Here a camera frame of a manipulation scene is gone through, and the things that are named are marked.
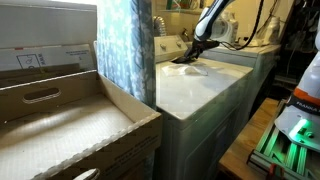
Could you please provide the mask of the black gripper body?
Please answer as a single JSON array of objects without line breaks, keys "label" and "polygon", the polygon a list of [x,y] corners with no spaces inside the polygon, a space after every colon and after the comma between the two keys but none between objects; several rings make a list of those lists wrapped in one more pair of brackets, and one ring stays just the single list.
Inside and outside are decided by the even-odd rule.
[{"label": "black gripper body", "polygon": [[219,41],[210,40],[210,41],[197,41],[194,40],[192,45],[187,49],[184,54],[186,59],[197,59],[200,54],[202,54],[205,50],[212,49],[218,47],[220,44]]}]

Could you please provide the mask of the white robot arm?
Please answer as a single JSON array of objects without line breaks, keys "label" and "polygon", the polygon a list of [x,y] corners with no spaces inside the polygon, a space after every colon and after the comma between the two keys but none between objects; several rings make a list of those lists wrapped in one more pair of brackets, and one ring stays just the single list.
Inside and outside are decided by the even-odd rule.
[{"label": "white robot arm", "polygon": [[205,50],[215,48],[219,42],[212,40],[213,26],[223,10],[234,0],[215,0],[203,9],[194,31],[192,46],[184,53],[185,60],[197,59]]}]

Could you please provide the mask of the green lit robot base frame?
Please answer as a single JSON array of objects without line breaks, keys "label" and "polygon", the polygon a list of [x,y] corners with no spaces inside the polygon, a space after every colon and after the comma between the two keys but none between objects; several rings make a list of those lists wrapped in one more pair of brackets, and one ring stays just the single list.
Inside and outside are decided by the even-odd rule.
[{"label": "green lit robot base frame", "polygon": [[247,164],[266,176],[284,180],[320,180],[320,155],[318,152],[292,143],[274,121],[284,109],[282,100],[276,109],[257,146],[247,159]]}]

